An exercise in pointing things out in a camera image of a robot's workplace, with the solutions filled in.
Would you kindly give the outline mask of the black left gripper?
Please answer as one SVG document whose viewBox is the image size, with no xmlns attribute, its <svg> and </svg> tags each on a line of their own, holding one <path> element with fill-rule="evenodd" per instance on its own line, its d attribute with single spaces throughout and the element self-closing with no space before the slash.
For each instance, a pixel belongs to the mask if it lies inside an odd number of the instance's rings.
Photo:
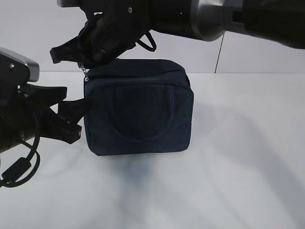
<svg viewBox="0 0 305 229">
<path fill-rule="evenodd" d="M 67 87 L 0 83 L 0 151 L 5 152 L 34 137 L 73 144 L 81 137 L 78 122 L 92 100 L 63 101 Z"/>
</svg>

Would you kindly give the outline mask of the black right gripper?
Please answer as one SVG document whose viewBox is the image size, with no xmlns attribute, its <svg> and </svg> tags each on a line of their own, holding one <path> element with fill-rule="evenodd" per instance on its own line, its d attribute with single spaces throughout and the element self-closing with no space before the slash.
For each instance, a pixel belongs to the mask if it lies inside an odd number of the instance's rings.
<svg viewBox="0 0 305 229">
<path fill-rule="evenodd" d="M 153 46 L 151 1 L 149 0 L 79 0 L 78 7 L 87 17 L 78 36 L 50 50 L 54 64 L 76 62 L 79 67 L 92 68 L 108 64 L 125 51 L 139 44 L 148 51 Z"/>
</svg>

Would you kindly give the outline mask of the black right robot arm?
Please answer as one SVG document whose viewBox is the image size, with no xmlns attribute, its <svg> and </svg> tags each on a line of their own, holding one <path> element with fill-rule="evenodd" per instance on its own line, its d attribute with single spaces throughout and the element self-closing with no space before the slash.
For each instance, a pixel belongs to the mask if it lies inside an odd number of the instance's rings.
<svg viewBox="0 0 305 229">
<path fill-rule="evenodd" d="M 60 0 L 80 8 L 87 21 L 79 34 L 50 51 L 53 63 L 103 66 L 140 45 L 156 50 L 151 31 L 211 42 L 225 32 L 305 47 L 302 0 Z M 147 45 L 141 41 L 146 36 Z"/>
</svg>

